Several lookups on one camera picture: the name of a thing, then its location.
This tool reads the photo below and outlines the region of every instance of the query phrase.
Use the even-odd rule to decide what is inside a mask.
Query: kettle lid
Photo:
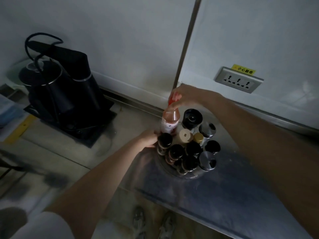
[[[19,72],[19,79],[26,86],[40,86],[50,84],[62,74],[62,68],[55,62],[43,60],[38,61],[42,74],[36,68],[34,62],[30,62]]]

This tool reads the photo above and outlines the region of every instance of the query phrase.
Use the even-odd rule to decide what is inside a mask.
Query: baseboard
[[[102,75],[95,71],[92,71],[92,74],[97,83],[102,87],[116,91],[133,99],[142,101],[144,103],[150,104],[161,109],[167,108],[168,97],[159,96],[147,90],[127,84],[120,80],[113,79],[109,76]]]

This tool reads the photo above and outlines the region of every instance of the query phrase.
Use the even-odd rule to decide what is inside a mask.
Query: hand
[[[182,84],[180,87],[172,90],[169,100],[172,98],[176,102],[170,104],[168,108],[173,110],[183,105],[204,105],[205,100],[212,99],[210,96],[213,94],[218,93]]]
[[[157,142],[157,134],[154,130],[145,130],[136,138],[137,143],[143,148],[153,148]]]

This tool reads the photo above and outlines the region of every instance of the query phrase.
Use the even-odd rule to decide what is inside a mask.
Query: silver lid
[[[216,133],[216,127],[214,124],[206,121],[199,126],[198,130],[206,138],[211,138]]]
[[[213,153],[204,151],[199,156],[199,166],[202,170],[210,171],[215,169],[216,160]]]

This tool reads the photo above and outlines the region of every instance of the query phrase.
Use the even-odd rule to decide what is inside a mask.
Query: bottle label
[[[174,134],[178,125],[178,121],[176,123],[167,123],[164,118],[162,118],[161,122],[161,132]]]

